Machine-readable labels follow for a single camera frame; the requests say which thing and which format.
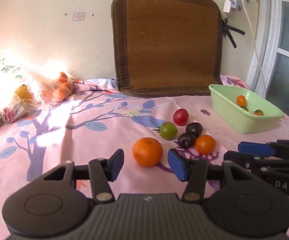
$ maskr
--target yellow fruit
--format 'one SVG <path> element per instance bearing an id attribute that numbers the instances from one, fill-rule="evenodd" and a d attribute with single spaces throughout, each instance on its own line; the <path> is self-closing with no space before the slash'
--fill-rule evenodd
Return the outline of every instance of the yellow fruit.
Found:
<path id="1" fill-rule="evenodd" d="M 32 95 L 29 93 L 27 85 L 21 85 L 18 87 L 14 91 L 14 94 L 22 100 L 32 100 Z"/>

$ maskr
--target light green container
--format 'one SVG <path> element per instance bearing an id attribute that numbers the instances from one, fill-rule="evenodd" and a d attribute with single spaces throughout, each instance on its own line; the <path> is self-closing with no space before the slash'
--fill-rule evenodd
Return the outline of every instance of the light green container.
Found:
<path id="1" fill-rule="evenodd" d="M 240 133 L 268 131 L 284 116 L 279 108 L 248 89 L 224 85 L 209 85 L 209 89 L 214 110 Z M 246 98 L 248 111 L 237 105 L 240 95 Z M 263 111 L 263 116 L 251 114 L 257 109 Z"/>

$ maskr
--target green cherry tomato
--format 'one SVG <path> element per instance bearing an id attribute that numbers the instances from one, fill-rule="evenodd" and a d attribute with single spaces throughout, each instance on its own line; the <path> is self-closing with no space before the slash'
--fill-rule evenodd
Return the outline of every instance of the green cherry tomato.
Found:
<path id="1" fill-rule="evenodd" d="M 174 139 L 177 136 L 177 132 L 177 127 L 171 122 L 163 123 L 158 130 L 160 136 L 166 140 Z"/>

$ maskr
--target brown woven mat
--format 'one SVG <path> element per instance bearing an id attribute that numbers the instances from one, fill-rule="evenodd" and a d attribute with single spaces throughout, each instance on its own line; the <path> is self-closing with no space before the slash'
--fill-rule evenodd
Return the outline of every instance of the brown woven mat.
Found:
<path id="1" fill-rule="evenodd" d="M 119 90 L 136 97 L 209 95 L 221 84 L 222 22 L 211 0 L 113 0 Z"/>

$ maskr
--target wall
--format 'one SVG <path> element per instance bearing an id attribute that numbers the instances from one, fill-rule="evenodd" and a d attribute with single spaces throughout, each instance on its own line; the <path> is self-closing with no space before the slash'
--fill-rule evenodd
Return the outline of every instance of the wall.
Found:
<path id="1" fill-rule="evenodd" d="M 224 0 L 214 1 L 222 9 Z M 48 71 L 65 67 L 79 79 L 114 78 L 111 2 L 0 0 L 0 57 L 8 50 L 25 63 L 42 67 L 49 62 Z M 258 0 L 246 6 L 256 29 Z M 74 12 L 85 12 L 85 21 L 74 22 Z M 224 39 L 221 73 L 245 80 L 253 52 L 251 33 L 244 13 L 232 16 L 229 24 L 246 31 L 246 36 L 232 32 L 238 45 L 235 50 Z"/>

